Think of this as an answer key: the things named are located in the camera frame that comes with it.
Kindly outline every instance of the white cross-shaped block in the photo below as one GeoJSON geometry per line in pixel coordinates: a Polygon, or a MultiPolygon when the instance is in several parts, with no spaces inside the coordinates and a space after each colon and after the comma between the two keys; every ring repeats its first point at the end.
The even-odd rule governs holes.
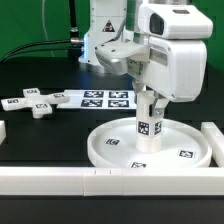
{"type": "Polygon", "coordinates": [[[52,113],[50,104],[68,103],[70,101],[70,97],[65,93],[41,95],[38,88],[24,89],[23,95],[25,98],[1,100],[3,109],[10,111],[30,107],[32,108],[33,117],[39,119],[45,114],[52,113]]]}

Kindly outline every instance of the white cylindrical block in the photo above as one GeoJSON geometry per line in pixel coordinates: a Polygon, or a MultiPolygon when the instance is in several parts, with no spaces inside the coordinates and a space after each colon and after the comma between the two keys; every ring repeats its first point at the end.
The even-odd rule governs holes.
{"type": "Polygon", "coordinates": [[[145,153],[155,153],[161,149],[162,119],[152,116],[155,101],[153,91],[143,91],[137,95],[136,148],[145,153]]]}

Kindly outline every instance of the white circular tray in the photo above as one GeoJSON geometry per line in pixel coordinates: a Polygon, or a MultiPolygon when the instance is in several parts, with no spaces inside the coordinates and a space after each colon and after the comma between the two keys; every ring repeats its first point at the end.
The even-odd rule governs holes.
{"type": "Polygon", "coordinates": [[[96,167],[206,167],[212,150],[202,133],[180,122],[163,119],[162,148],[152,154],[135,147],[136,118],[114,120],[97,127],[88,138],[88,156],[96,167]]]}

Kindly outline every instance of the wire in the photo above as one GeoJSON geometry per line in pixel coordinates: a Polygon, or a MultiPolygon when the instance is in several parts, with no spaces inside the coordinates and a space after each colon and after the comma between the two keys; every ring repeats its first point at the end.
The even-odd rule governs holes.
{"type": "Polygon", "coordinates": [[[37,49],[37,50],[29,50],[29,51],[20,51],[20,52],[17,52],[17,53],[14,53],[14,54],[10,54],[8,57],[2,59],[0,61],[0,63],[4,63],[6,60],[8,60],[9,58],[11,57],[14,57],[14,56],[17,56],[17,55],[20,55],[20,54],[27,54],[27,53],[36,53],[36,52],[40,52],[40,51],[67,51],[67,50],[80,50],[79,48],[50,48],[50,49],[37,49]]]}
{"type": "MultiPolygon", "coordinates": [[[[47,41],[49,41],[49,36],[47,32],[47,26],[46,26],[46,1],[42,0],[42,26],[44,31],[44,36],[47,41]]],[[[55,57],[54,52],[51,51],[51,56],[55,57]]]]}
{"type": "Polygon", "coordinates": [[[121,34],[122,34],[123,30],[124,30],[125,23],[126,23],[126,18],[124,18],[124,20],[122,21],[122,23],[120,25],[120,28],[117,31],[116,37],[114,37],[113,39],[109,40],[108,42],[116,41],[116,40],[118,40],[120,38],[120,36],[121,36],[121,34]]]}
{"type": "Polygon", "coordinates": [[[0,63],[3,63],[5,58],[8,58],[10,55],[15,54],[16,52],[19,52],[21,50],[30,48],[30,47],[36,47],[36,46],[45,46],[45,45],[57,45],[57,44],[70,44],[71,40],[55,40],[55,41],[42,41],[42,42],[35,42],[31,44],[26,44],[20,47],[15,48],[14,50],[8,52],[1,60],[0,63]]]}
{"type": "Polygon", "coordinates": [[[76,21],[76,3],[75,0],[69,0],[70,24],[71,24],[71,37],[79,37],[77,21],[76,21]]]}

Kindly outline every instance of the black cable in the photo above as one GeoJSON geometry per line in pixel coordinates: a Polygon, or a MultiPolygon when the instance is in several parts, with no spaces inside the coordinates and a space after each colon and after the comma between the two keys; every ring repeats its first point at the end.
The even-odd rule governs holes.
{"type": "Polygon", "coordinates": [[[20,51],[20,52],[17,52],[17,53],[13,53],[13,54],[10,54],[8,55],[7,57],[5,57],[4,59],[2,59],[0,61],[0,63],[4,63],[6,60],[8,60],[9,58],[11,57],[14,57],[14,56],[17,56],[17,55],[20,55],[20,54],[27,54],[27,53],[36,53],[36,52],[43,52],[43,51],[66,51],[66,50],[80,50],[79,48],[50,48],[50,49],[37,49],[37,50],[29,50],[29,51],[20,51]]]}
{"type": "Polygon", "coordinates": [[[24,50],[26,48],[36,47],[36,46],[44,46],[44,45],[70,44],[70,43],[71,43],[70,40],[54,40],[54,41],[42,41],[42,42],[34,42],[34,43],[26,44],[26,45],[20,46],[18,48],[15,48],[14,50],[7,53],[1,59],[0,63],[2,63],[2,61],[4,62],[4,59],[8,58],[11,54],[15,54],[16,52],[24,50]]]}
{"type": "Polygon", "coordinates": [[[76,21],[76,5],[75,0],[69,0],[70,23],[71,23],[71,37],[79,37],[77,21],[76,21]]]}
{"type": "Polygon", "coordinates": [[[110,39],[110,40],[107,41],[107,42],[116,41],[116,40],[118,40],[118,39],[121,37],[121,34],[122,34],[122,32],[123,32],[123,30],[124,30],[124,27],[125,27],[125,23],[126,23],[126,17],[123,19],[123,21],[122,21],[122,23],[121,23],[121,25],[120,25],[120,28],[119,28],[119,30],[117,31],[117,35],[116,35],[116,37],[114,37],[113,39],[110,39]]]}

